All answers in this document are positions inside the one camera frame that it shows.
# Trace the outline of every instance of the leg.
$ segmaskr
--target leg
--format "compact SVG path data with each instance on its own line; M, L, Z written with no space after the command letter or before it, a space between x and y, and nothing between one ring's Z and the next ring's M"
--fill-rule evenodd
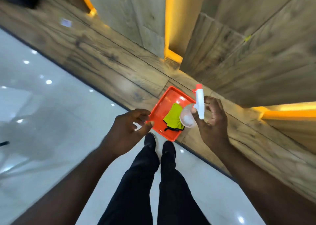
M149 192L159 167L155 149L155 137L149 133L145 136L145 146L124 174L98 225L152 225Z
M210 224L191 195L188 184L175 169L176 152L172 142L166 141L161 157L161 183L158 225Z

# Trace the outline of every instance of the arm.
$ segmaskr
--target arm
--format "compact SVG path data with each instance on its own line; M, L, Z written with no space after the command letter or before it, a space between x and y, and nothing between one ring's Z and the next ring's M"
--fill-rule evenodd
M204 98L212 119L200 120L192 114L204 143L219 157L237 180L266 224L316 224L316 205L287 187L247 159L232 146L227 135L227 116L219 99Z
M107 167L150 131L152 124L144 124L149 114L136 109L117 116L101 145L12 225L74 225ZM133 122L143 127L134 131L137 127Z

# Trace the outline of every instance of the folded cloth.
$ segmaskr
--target folded cloth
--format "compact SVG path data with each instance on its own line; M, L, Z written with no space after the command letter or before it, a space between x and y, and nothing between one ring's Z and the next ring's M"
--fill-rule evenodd
M164 122L167 124L165 131L170 129L173 131L184 130L184 126L180 121L180 113L183 110L181 105L174 103L168 112L168 114L164 117Z

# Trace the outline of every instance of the forearm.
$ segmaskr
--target forearm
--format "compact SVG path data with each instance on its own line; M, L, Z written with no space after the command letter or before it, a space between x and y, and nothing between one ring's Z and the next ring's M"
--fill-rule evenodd
M316 206L247 159L228 141L211 147L266 224L312 224Z
M12 225L75 224L99 179L114 159L110 153L100 152L99 148L92 151Z

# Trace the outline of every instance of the shoe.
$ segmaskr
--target shoe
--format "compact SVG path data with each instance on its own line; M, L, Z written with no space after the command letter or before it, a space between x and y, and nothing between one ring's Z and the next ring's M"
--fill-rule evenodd
M173 160L176 159L176 149L173 145L173 143L169 140L165 141L165 143L163 144L163 147L162 147L162 155L164 154L171 154L173 156Z
M148 146L150 149L156 151L156 136L153 133L148 133L145 135L144 145Z

